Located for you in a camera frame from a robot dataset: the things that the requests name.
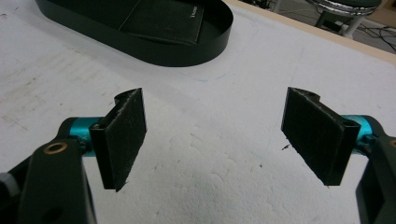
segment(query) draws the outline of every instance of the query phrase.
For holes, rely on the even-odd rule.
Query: black tray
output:
[[[210,61],[227,46],[233,13],[220,0],[183,0],[205,7],[196,45],[159,43],[119,31],[138,0],[35,0],[41,12],[60,24],[147,63],[191,66]]]

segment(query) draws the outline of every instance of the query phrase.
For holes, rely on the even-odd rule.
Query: stool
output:
[[[353,32],[359,27],[363,19],[375,12],[381,0],[305,0],[309,4],[323,9],[316,27],[321,27],[330,15],[349,17],[352,19],[346,30],[341,35],[352,38]],[[282,0],[276,0],[273,12],[278,13]]]

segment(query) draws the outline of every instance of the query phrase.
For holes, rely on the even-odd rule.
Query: black wallet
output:
[[[140,0],[120,31],[152,41],[196,45],[204,6],[180,0]]]

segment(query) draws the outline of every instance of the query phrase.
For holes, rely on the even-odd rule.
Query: white tabletop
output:
[[[394,136],[396,56],[228,3],[226,50],[167,68],[47,19],[34,1],[1,1],[0,172],[64,119],[104,116],[116,94],[143,88],[148,132],[125,187],[104,190],[96,160],[84,159],[99,223],[359,223],[367,159],[353,155],[342,185],[327,188],[293,148],[281,150],[287,87],[339,114],[371,115]]]

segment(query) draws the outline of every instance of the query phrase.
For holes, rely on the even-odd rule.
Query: table surface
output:
[[[102,187],[84,158],[99,223],[359,223],[352,155],[325,187],[280,131],[287,87],[339,114],[377,118],[396,135],[396,56],[228,0],[228,47],[216,59],[160,67],[0,2],[0,172],[52,139],[69,117],[104,116],[143,88],[148,132],[128,183]]]

